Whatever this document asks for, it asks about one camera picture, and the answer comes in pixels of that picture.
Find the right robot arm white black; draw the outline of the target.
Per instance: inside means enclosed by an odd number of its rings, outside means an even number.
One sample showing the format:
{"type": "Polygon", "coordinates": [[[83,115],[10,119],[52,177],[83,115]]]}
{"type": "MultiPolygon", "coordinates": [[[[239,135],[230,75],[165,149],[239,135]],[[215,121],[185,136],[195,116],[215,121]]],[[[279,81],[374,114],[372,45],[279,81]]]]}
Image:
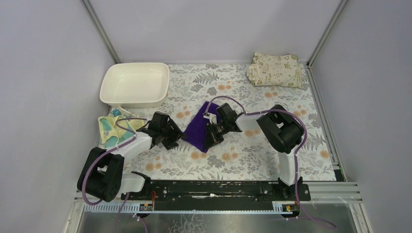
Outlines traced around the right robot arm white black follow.
{"type": "Polygon", "coordinates": [[[307,139],[307,130],[303,122],[294,114],[277,104],[269,110],[255,113],[236,113],[225,103],[213,114],[208,108],[203,113],[206,124],[204,149],[209,149],[221,142],[229,132],[245,132],[261,129],[267,141],[277,151],[281,171],[279,179],[285,185],[295,185],[299,179],[297,152],[307,139]]]}

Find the yellow teal patterned towel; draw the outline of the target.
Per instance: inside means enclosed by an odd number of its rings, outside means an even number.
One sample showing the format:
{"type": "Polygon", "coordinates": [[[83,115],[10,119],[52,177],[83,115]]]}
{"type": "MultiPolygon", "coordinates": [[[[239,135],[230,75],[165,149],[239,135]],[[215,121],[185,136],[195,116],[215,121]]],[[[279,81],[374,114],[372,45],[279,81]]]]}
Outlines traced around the yellow teal patterned towel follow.
{"type": "Polygon", "coordinates": [[[110,148],[129,140],[134,132],[144,126],[145,121],[121,107],[113,108],[107,116],[98,118],[99,148],[110,148]]]}

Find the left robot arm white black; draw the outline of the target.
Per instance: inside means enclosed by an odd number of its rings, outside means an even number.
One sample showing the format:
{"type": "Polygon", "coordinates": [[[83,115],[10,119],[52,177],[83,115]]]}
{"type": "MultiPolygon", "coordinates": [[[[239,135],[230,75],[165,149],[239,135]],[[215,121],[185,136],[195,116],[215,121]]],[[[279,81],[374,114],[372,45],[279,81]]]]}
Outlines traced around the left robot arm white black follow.
{"type": "Polygon", "coordinates": [[[132,195],[150,196],[153,192],[149,187],[151,178],[140,172],[124,172],[126,163],[158,144],[167,150],[174,149],[185,137],[172,118],[159,111],[136,130],[122,125],[128,121],[129,118],[123,117],[116,120],[115,125],[131,133],[131,137],[112,147],[94,147],[89,152],[77,183],[88,205],[111,202],[122,195],[125,200],[132,195]]]}

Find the purple towel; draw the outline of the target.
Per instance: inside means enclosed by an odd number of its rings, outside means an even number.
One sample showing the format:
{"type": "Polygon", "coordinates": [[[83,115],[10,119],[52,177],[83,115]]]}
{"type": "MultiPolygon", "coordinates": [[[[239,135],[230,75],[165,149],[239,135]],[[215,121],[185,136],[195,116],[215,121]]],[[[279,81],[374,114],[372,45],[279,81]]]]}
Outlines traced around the purple towel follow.
{"type": "Polygon", "coordinates": [[[206,124],[209,123],[209,119],[204,118],[208,104],[209,102],[205,101],[199,111],[194,115],[194,118],[184,131],[185,138],[183,139],[203,153],[208,151],[208,149],[203,148],[206,139],[206,124]]]}

